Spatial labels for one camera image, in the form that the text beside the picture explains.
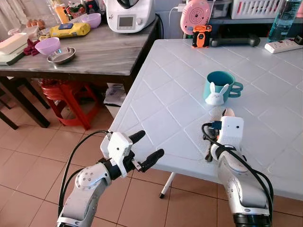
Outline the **white table leg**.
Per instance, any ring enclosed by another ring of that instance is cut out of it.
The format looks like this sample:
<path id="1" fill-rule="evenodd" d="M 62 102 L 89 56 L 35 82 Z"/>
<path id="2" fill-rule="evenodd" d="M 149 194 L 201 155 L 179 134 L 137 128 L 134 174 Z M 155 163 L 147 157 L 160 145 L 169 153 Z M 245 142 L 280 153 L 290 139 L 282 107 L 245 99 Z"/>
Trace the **white table leg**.
<path id="1" fill-rule="evenodd" d="M 167 181 L 164 184 L 163 189 L 161 190 L 161 193 L 159 195 L 160 199 L 164 199 L 165 195 L 167 194 L 169 188 L 171 187 L 171 184 L 173 182 L 173 180 L 175 179 L 176 173 L 171 172 L 171 174 L 169 175 Z"/>

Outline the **white bag under table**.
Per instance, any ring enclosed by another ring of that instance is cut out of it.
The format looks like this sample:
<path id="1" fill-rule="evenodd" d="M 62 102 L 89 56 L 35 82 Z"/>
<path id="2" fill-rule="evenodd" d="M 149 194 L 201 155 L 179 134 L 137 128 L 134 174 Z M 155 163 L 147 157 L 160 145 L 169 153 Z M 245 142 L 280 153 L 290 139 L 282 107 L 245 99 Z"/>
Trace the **white bag under table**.
<path id="1" fill-rule="evenodd" d="M 115 118 L 127 96 L 127 93 L 125 92 L 123 84 L 107 83 L 107 86 L 108 89 L 105 92 L 103 104 L 106 106 L 112 117 Z"/>

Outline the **red plastic stool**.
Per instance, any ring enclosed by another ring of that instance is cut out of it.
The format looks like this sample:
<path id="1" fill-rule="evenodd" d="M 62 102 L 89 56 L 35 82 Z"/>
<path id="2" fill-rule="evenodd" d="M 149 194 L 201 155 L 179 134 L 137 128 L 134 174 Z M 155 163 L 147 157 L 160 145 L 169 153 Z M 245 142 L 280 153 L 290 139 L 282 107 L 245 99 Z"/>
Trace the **red plastic stool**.
<path id="1" fill-rule="evenodd" d="M 103 107 L 99 96 L 90 87 L 91 83 L 72 80 L 41 79 L 41 88 L 48 104 L 58 120 L 65 126 L 82 126 L 85 130 L 91 129 L 91 121 Z M 85 113 L 80 108 L 80 98 L 91 98 L 95 106 Z M 68 107 L 75 115 L 73 119 L 62 116 L 64 108 Z"/>

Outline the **grey-topped dark wooden table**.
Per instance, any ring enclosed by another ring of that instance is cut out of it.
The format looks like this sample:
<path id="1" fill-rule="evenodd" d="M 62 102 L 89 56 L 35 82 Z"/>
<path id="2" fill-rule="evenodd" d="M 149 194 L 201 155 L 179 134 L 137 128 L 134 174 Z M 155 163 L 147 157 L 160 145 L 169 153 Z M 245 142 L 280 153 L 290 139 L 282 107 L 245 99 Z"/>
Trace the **grey-topped dark wooden table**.
<path id="1" fill-rule="evenodd" d="M 154 41 L 160 37 L 160 18 L 138 33 L 116 33 L 101 24 L 88 35 L 61 39 L 61 47 L 73 47 L 75 57 L 68 63 L 54 65 L 47 56 L 26 56 L 11 66 L 0 66 L 0 89 L 39 125 L 48 120 L 11 84 L 9 77 L 61 79 L 123 84 L 128 92 Z"/>

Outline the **teal mug with white rabbit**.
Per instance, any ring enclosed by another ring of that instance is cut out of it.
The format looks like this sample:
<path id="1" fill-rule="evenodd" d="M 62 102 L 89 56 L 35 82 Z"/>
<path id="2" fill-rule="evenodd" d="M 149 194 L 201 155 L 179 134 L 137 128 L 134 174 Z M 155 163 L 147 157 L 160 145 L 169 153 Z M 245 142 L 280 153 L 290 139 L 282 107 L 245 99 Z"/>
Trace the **teal mug with white rabbit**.
<path id="1" fill-rule="evenodd" d="M 225 71 L 213 71 L 206 76 L 203 100 L 206 104 L 220 106 L 229 98 L 241 96 L 244 86 L 236 82 L 235 77 Z"/>

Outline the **steel bowl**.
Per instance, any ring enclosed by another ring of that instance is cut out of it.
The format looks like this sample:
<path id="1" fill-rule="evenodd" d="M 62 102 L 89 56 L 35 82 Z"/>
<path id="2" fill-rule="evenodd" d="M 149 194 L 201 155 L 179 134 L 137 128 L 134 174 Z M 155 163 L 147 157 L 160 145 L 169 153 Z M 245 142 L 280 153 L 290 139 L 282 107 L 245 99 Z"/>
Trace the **steel bowl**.
<path id="1" fill-rule="evenodd" d="M 53 63 L 54 65 L 61 65 L 68 63 L 73 60 L 76 56 L 76 50 L 73 47 L 63 47 L 52 52 L 47 56 L 47 62 Z"/>

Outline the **orange and black device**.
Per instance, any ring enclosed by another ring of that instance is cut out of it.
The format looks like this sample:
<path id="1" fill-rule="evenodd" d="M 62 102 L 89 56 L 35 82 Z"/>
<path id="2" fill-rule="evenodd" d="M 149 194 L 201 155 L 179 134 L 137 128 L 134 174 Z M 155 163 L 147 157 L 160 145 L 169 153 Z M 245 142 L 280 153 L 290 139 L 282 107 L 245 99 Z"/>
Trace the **orange and black device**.
<path id="1" fill-rule="evenodd" d="M 207 48 L 210 45 L 210 34 L 212 26 L 196 25 L 193 28 L 193 48 Z"/>

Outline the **white kitchen machine with display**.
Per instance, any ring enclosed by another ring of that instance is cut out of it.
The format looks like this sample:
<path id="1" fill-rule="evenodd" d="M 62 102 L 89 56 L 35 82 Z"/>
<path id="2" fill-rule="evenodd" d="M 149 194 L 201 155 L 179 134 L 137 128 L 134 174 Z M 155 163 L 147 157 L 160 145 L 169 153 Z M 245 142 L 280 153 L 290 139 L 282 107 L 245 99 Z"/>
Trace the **white kitchen machine with display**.
<path id="1" fill-rule="evenodd" d="M 154 21 L 154 0 L 103 0 L 109 28 L 116 33 L 137 33 Z"/>

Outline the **purple plastic bowl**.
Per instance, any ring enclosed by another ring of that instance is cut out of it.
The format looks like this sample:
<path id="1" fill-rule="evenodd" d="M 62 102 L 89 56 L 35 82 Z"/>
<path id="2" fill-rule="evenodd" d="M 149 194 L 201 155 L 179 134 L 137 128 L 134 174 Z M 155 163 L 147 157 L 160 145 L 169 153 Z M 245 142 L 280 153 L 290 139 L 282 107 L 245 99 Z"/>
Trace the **purple plastic bowl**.
<path id="1" fill-rule="evenodd" d="M 35 45 L 37 51 L 44 55 L 52 54 L 56 50 L 59 50 L 60 47 L 61 41 L 58 37 L 48 37 Z"/>
<path id="2" fill-rule="evenodd" d="M 91 28 L 97 28 L 102 22 L 102 15 L 100 13 L 84 14 L 80 16 L 83 23 L 89 24 Z"/>

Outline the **yellow food package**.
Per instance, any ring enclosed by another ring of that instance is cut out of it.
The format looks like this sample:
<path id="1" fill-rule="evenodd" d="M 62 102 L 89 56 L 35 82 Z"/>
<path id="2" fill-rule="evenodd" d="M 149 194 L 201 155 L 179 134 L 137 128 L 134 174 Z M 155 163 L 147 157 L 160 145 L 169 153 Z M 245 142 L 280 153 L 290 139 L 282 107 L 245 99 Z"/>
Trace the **yellow food package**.
<path id="1" fill-rule="evenodd" d="M 91 26 L 86 22 L 60 24 L 50 28 L 50 36 L 57 38 L 85 36 L 91 31 Z"/>

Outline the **pink round fan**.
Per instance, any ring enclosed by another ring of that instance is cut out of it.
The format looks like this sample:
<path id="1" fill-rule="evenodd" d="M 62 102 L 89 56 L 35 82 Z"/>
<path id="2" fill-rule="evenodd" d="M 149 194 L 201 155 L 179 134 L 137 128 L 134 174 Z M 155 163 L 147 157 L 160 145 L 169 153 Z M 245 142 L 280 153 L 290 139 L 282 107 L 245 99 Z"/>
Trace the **pink round fan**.
<path id="1" fill-rule="evenodd" d="M 180 17 L 180 28 L 184 34 L 193 35 L 194 27 L 206 25 L 210 16 L 211 6 L 208 0 L 189 0 Z"/>

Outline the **dark red cloth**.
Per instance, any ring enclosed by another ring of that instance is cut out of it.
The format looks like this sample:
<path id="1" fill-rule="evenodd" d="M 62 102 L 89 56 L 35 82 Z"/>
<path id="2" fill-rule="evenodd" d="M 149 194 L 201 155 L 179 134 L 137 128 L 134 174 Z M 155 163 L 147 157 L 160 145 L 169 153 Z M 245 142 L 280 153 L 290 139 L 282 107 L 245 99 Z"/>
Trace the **dark red cloth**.
<path id="1" fill-rule="evenodd" d="M 39 50 L 36 48 L 36 45 L 39 43 L 39 40 L 32 41 L 30 39 L 27 40 L 27 46 L 24 48 L 24 55 L 26 56 L 35 56 L 39 54 Z"/>

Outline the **orange bottle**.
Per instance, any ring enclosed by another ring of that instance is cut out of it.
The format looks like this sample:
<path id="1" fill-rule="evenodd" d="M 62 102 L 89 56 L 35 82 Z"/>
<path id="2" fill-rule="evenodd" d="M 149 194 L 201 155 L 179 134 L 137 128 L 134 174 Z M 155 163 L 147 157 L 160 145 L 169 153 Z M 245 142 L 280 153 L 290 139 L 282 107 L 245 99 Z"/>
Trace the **orange bottle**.
<path id="1" fill-rule="evenodd" d="M 52 7 L 58 15 L 59 21 L 61 24 L 69 23 L 69 15 L 66 13 L 66 6 L 65 4 L 61 3 L 60 0 L 51 0 Z"/>

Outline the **white flat box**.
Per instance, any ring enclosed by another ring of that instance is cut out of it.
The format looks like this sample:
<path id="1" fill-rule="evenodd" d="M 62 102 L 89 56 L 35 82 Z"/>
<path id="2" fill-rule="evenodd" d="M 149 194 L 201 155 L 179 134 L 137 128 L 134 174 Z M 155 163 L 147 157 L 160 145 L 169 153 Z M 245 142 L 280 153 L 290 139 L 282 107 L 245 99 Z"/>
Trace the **white flat box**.
<path id="1" fill-rule="evenodd" d="M 0 42 L 0 54 L 11 54 L 19 47 L 27 45 L 29 35 L 26 33 L 15 33 L 8 39 Z"/>

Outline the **white power strip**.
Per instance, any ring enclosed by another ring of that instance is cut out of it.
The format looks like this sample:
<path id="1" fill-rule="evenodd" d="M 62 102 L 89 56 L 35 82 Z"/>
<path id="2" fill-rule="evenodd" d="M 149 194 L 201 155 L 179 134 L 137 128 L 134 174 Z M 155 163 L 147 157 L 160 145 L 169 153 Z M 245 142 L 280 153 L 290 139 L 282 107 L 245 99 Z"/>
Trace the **white power strip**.
<path id="1" fill-rule="evenodd" d="M 275 41 L 272 43 L 266 43 L 264 48 L 274 54 L 279 52 L 286 52 L 303 48 L 303 44 L 298 44 L 295 39 L 285 39 L 281 41 Z"/>

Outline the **white plastic basket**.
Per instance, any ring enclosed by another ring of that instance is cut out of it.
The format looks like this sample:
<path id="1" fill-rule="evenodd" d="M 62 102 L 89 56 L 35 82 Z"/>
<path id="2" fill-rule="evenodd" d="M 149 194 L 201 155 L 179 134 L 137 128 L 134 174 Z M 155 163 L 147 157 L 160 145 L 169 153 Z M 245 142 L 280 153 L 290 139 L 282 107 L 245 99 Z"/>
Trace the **white plastic basket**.
<path id="1" fill-rule="evenodd" d="M 232 19 L 275 18 L 285 0 L 233 0 Z"/>

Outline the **blue transparent water bottle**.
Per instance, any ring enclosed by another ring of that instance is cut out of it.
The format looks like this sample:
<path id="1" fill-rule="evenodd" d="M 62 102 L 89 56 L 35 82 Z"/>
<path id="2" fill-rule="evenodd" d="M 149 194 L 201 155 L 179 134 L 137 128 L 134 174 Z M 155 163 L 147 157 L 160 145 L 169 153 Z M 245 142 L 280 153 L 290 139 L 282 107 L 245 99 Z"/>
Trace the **blue transparent water bottle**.
<path id="1" fill-rule="evenodd" d="M 267 43 L 286 39 L 303 0 L 285 0 L 273 22 Z"/>

